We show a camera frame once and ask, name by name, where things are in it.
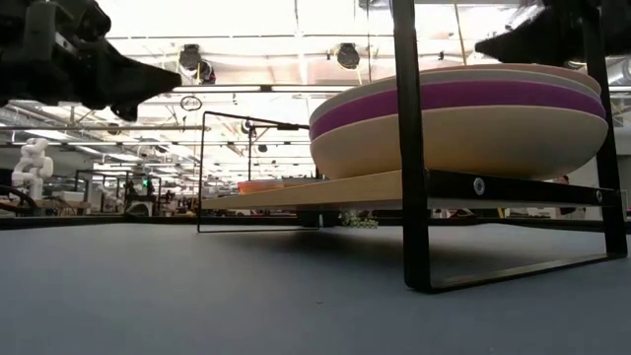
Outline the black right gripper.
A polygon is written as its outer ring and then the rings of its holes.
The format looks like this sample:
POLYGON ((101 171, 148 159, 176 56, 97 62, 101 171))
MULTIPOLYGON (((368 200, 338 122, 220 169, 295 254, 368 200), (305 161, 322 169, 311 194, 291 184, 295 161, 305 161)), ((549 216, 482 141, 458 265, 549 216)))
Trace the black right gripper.
MULTIPOLYGON (((479 41, 475 50, 502 63, 564 65, 585 59, 579 14, 567 3, 546 3, 533 18, 479 41)), ((604 0, 604 52, 630 53, 630 0, 604 0)))

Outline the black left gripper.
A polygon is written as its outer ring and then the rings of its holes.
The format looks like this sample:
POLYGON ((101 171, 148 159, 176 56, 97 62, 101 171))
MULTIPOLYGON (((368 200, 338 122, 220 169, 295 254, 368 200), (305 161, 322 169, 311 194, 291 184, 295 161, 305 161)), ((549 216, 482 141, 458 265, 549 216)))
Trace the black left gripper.
POLYGON ((179 74, 119 53, 93 0, 1 0, 1 105, 78 102, 135 122, 138 105, 181 85, 179 74))

